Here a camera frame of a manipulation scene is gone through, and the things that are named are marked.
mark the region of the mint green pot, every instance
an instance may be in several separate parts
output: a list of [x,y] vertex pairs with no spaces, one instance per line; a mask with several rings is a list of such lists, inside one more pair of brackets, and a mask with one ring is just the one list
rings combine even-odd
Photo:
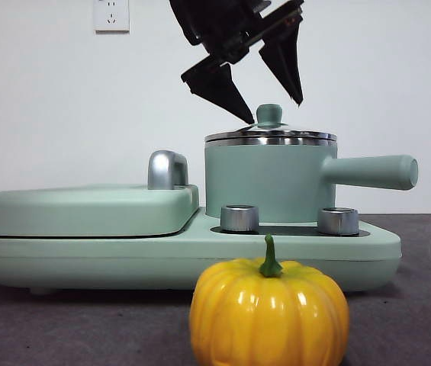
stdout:
[[292,130],[280,123],[276,104],[257,114],[251,127],[205,139],[209,216],[248,204],[262,223],[314,222],[320,209],[335,206],[336,184],[408,190],[417,183],[411,156],[337,159],[334,135]]

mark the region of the gray table surface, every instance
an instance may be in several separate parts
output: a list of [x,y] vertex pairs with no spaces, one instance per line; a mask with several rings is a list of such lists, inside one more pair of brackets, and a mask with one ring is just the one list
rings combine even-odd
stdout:
[[[394,280],[347,294],[342,366],[431,365],[431,214],[362,215],[397,233]],[[61,291],[46,297],[0,286],[0,366],[196,365],[191,291]]]

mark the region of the lid handle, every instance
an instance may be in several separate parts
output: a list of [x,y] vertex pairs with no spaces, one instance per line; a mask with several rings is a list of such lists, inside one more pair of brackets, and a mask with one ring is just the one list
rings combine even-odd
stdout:
[[279,104],[261,104],[257,111],[258,125],[262,127],[281,126],[283,110]]

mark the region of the pumpkin stem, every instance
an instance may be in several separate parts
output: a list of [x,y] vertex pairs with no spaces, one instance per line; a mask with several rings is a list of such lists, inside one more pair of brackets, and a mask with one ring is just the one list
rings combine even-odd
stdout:
[[259,267],[259,273],[264,277],[280,277],[283,267],[275,257],[275,241],[271,234],[267,234],[264,240],[266,241],[266,258],[261,267]]

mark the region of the wall outlet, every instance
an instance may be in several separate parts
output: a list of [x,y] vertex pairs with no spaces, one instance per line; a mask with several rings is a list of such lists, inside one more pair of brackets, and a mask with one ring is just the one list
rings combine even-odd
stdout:
[[97,32],[128,32],[130,30],[129,0],[94,0]]

